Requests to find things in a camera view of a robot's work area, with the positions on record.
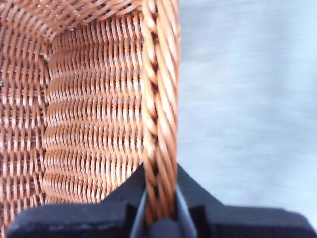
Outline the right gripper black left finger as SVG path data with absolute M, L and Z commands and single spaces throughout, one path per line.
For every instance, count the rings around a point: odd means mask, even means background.
M 127 238 L 145 189 L 138 169 L 99 203 L 48 204 L 22 211 L 9 226 L 8 238 Z

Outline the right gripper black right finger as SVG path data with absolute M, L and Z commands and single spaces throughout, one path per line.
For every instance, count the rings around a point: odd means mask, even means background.
M 178 185 L 200 238 L 315 238 L 301 214 L 279 208 L 224 205 L 185 170 L 178 167 Z

